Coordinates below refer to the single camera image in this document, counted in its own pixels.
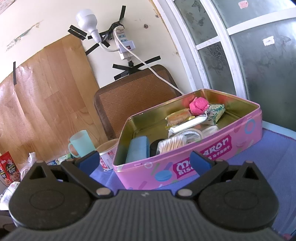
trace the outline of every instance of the teal plastic cup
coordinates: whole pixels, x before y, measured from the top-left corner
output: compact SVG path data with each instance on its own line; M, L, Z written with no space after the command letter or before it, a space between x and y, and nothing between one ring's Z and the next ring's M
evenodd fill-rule
M74 155L70 151L70 145L73 145L75 150L78 152L78 156ZM74 157L84 157L88 153L96 150L86 130L79 131L71 136L68 149Z

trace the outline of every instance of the brown chair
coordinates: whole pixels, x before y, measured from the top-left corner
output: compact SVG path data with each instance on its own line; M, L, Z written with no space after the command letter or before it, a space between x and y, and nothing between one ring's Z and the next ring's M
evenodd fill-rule
M162 65L152 66L162 78L176 86ZM119 138L130 116L174 99L181 94L144 69L121 78L101 89L94 96L94 106L109 140Z

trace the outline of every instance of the pink tin box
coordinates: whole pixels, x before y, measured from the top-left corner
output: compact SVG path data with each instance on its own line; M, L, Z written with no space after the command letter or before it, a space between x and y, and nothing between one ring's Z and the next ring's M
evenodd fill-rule
M225 105L226 111L217 122L218 132L173 151L125 164L129 143L133 138L147 136L150 143L166 139L168 130L165 129L165 117L188 108L194 97ZM227 160L261 138L260 105L227 93L201 89L131 116L121 132L113 167L125 188L151 190L196 174L189 162L193 150L212 160Z

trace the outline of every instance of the blue eraser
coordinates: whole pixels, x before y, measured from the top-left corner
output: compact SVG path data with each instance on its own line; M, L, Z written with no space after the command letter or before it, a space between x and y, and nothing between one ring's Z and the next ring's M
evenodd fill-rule
M136 137L131 140L126 163L138 161L150 157L149 140L146 136Z

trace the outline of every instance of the paper cup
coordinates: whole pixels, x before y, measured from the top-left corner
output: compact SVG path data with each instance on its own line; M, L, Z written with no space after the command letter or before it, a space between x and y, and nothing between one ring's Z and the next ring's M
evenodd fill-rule
M113 169L113 158L117 149L118 139L113 139L100 145L96 150L100 153L100 164L104 170Z

